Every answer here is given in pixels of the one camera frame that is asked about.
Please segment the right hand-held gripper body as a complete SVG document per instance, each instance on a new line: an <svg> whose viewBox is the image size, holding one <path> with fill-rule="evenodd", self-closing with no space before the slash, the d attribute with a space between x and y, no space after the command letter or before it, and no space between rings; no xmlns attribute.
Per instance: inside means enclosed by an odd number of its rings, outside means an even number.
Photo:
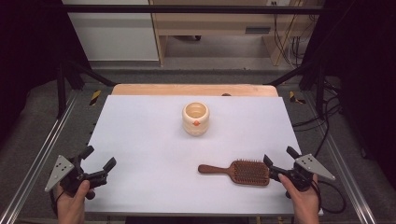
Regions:
<svg viewBox="0 0 396 224"><path fill-rule="evenodd" d="M293 155L293 168L285 170L269 163L269 176L275 181L279 182L279 174L286 176L292 185L299 191L307 191L311 187L313 175L334 180L335 176L322 165L312 154L307 155Z"/></svg>

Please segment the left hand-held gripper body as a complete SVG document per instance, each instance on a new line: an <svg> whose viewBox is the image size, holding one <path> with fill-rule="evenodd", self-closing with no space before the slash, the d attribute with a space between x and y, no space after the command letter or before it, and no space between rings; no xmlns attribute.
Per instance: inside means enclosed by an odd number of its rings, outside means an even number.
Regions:
<svg viewBox="0 0 396 224"><path fill-rule="evenodd" d="M44 191L50 192L54 187L60 185L67 193L75 194L80 184L84 180L88 180L90 182L90 190L86 198L92 200L95 197L95 192L91 191L91 189L96 189L107 183L108 163L100 171L88 174L81 167L81 161L85 159L86 156L66 158L59 155Z"/></svg>

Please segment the brown wooden hairbrush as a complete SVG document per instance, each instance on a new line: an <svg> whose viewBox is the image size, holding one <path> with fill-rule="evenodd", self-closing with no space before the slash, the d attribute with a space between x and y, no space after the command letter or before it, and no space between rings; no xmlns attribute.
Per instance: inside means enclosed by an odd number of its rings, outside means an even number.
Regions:
<svg viewBox="0 0 396 224"><path fill-rule="evenodd" d="M270 182L269 168L262 161L233 161L228 168L200 164L198 172L207 175L227 175L239 185L265 187Z"/></svg>

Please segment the cream ringed cup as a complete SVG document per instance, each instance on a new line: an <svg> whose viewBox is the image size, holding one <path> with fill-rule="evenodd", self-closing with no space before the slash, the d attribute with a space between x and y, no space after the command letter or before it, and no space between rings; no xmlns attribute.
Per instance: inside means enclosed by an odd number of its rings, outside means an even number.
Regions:
<svg viewBox="0 0 396 224"><path fill-rule="evenodd" d="M183 128L193 136L202 135L208 130L209 118L209 108L201 102L191 102L182 110Z"/></svg>

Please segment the person's right hand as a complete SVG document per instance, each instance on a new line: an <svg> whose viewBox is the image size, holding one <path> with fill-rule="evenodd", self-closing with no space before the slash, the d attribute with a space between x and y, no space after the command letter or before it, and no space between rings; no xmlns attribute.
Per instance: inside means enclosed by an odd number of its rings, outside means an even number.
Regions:
<svg viewBox="0 0 396 224"><path fill-rule="evenodd" d="M278 178L291 197L295 223L319 224L319 199L315 188L299 191L285 175L279 174Z"/></svg>

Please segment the person's left hand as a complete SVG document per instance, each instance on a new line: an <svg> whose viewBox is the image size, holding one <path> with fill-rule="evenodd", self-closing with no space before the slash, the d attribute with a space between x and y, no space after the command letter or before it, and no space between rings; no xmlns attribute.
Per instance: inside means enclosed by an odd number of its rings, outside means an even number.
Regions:
<svg viewBox="0 0 396 224"><path fill-rule="evenodd" d="M90 191L90 182L84 180L74 196L69 196L64 189L57 186L58 224L84 224L85 196Z"/></svg>

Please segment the black curtain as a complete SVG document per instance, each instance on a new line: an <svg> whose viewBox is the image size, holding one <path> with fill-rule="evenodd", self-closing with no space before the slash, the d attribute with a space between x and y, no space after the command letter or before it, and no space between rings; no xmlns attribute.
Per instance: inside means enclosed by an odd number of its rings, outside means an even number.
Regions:
<svg viewBox="0 0 396 224"><path fill-rule="evenodd" d="M306 59L341 80L361 146L396 189L396 0L324 0Z"/></svg>
<svg viewBox="0 0 396 224"><path fill-rule="evenodd" d="M27 93L56 78L61 62L89 67L63 0L0 0L0 142Z"/></svg>

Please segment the white cabinet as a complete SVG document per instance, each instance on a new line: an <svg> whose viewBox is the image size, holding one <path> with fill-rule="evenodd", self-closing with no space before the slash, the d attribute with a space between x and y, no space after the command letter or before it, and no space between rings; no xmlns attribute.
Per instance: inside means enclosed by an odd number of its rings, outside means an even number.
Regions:
<svg viewBox="0 0 396 224"><path fill-rule="evenodd" d="M69 13L90 62L158 61L149 13Z"/></svg>

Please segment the aluminium floor rail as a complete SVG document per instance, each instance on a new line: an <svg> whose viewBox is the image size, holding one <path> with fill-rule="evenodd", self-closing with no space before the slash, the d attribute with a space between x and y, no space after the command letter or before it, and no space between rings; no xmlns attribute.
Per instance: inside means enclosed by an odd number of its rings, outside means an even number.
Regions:
<svg viewBox="0 0 396 224"><path fill-rule="evenodd" d="M33 164L30 166L25 178L21 182L18 190L14 194L11 202L0 216L0 224L14 224L22 207L24 206L35 182L37 181L41 170L43 169L47 158L49 157L55 143L57 142L64 125L66 124L75 104L79 97L78 91L71 91L66 102L64 113L54 122L45 142L38 151Z"/></svg>
<svg viewBox="0 0 396 224"><path fill-rule="evenodd" d="M310 91L302 92L306 100L307 119L314 119L314 124L307 131L298 133L303 152L318 151L318 160L335 172L334 182L327 180L320 184L322 204L328 209L320 218L325 224L377 224L377 220L363 196L357 177L353 175L350 165L342 155L342 148L336 142L332 131L335 125L330 121L320 121L315 109L315 97Z"/></svg>

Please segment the black frame leg with brace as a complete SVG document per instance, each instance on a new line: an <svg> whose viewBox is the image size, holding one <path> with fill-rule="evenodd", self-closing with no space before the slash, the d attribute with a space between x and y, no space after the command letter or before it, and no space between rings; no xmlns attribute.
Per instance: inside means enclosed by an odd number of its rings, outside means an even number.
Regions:
<svg viewBox="0 0 396 224"><path fill-rule="evenodd" d="M100 83L108 86L115 87L116 82L113 82L97 73L91 68L82 66L73 61L62 61L57 68L57 92L58 92L58 115L60 119L66 110L66 92L65 82L68 81L73 90L82 90L85 82L82 80L81 74L88 75L89 77L99 81Z"/></svg>
<svg viewBox="0 0 396 224"><path fill-rule="evenodd" d="M321 62L314 63L308 62L302 64L300 67L297 67L291 71L289 71L286 75L283 75L273 81L267 82L267 85L270 86L278 86L281 83L291 79L292 77L302 75L302 79L299 83L299 88L302 91L309 91L313 85L316 85L316 101L315 101L315 109L317 114L323 118L324 117L324 68Z"/></svg>

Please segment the black horizontal frame bar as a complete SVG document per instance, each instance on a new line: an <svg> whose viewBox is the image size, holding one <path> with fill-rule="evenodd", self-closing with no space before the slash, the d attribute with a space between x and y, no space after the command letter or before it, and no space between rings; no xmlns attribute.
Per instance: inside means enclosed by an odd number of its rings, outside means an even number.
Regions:
<svg viewBox="0 0 396 224"><path fill-rule="evenodd" d="M201 14L297 14L318 15L323 7L241 7L241 6L145 6L145 5L62 5L74 13L201 13Z"/></svg>

